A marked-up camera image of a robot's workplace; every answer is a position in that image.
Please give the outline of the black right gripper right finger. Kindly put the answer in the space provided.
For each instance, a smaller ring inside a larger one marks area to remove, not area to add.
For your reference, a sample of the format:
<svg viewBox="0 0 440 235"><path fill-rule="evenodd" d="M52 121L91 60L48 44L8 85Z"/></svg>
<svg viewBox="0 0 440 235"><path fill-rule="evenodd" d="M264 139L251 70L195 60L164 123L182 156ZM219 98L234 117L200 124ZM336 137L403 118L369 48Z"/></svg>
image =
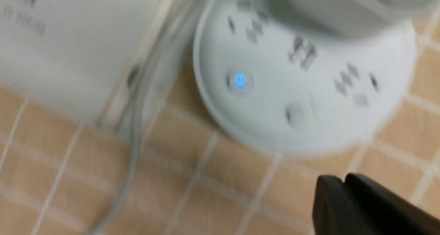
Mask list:
<svg viewBox="0 0 440 235"><path fill-rule="evenodd" d="M381 235L438 235L439 218L364 174L350 173L344 182L358 206Z"/></svg>

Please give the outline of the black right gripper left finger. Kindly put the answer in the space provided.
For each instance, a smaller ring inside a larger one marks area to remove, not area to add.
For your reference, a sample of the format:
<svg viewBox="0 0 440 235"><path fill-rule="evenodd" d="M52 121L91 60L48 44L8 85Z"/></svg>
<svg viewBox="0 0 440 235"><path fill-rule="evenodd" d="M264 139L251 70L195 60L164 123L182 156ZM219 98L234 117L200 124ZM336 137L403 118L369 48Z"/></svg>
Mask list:
<svg viewBox="0 0 440 235"><path fill-rule="evenodd" d="M364 235L360 206L338 177L320 175L316 182L312 209L316 235Z"/></svg>

